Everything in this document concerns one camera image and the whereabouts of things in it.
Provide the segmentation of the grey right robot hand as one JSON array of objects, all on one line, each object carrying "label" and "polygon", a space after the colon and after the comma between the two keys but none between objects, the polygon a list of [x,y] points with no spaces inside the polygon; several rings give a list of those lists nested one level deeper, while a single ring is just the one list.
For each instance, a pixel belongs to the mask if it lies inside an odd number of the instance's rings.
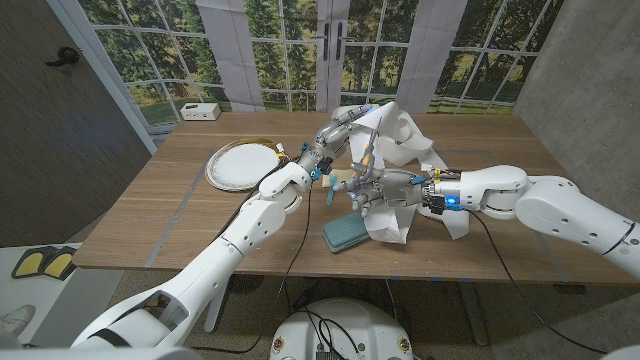
[{"label": "grey right robot hand", "polygon": [[382,205],[408,207],[421,203],[423,183],[427,180],[426,176],[402,169],[374,169],[368,177],[356,174],[347,181],[336,183],[332,189],[346,191],[353,210],[359,210],[365,218],[372,209]]}]

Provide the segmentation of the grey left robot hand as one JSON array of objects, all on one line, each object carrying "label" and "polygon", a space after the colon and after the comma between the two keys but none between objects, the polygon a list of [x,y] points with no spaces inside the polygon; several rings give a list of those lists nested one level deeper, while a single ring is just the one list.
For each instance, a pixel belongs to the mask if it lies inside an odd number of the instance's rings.
[{"label": "grey left robot hand", "polygon": [[308,173],[318,169],[330,173],[330,165],[346,151],[351,132],[359,129],[355,121],[373,109],[372,104],[339,107],[331,119],[319,130],[315,140],[304,150],[297,164]]}]

